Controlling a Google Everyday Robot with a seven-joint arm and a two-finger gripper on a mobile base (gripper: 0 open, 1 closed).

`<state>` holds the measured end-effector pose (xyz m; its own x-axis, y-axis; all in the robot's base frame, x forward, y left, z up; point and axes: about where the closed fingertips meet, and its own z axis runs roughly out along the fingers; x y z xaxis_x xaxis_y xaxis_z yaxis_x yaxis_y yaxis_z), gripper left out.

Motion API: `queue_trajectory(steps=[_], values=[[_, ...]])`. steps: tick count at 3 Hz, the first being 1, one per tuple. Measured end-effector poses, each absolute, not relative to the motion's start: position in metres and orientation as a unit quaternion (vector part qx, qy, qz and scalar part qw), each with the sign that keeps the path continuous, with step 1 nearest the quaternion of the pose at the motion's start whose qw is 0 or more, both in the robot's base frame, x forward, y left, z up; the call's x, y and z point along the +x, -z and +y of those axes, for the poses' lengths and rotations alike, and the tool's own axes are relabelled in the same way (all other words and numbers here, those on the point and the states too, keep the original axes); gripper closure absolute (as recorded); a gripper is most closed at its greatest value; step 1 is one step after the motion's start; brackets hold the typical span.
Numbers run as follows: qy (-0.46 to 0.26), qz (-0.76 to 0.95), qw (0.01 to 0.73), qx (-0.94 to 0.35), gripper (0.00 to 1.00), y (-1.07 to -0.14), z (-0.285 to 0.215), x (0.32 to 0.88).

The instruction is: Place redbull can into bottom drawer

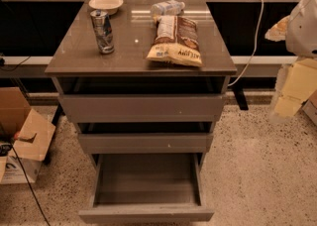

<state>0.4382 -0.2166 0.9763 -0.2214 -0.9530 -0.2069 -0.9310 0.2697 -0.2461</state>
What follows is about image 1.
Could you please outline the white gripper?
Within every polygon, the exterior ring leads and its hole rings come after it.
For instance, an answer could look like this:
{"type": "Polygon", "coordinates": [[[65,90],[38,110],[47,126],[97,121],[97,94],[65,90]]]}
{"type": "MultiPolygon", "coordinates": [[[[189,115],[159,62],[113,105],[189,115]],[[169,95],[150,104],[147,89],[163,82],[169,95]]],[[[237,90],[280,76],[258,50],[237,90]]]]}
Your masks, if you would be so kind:
{"type": "MultiPolygon", "coordinates": [[[[286,49],[299,57],[317,57],[317,0],[300,0],[286,16],[267,30],[267,40],[286,43],[286,49]]],[[[270,103],[272,123],[289,121],[317,90],[317,60],[301,58],[284,65],[277,74],[270,103]]]]}

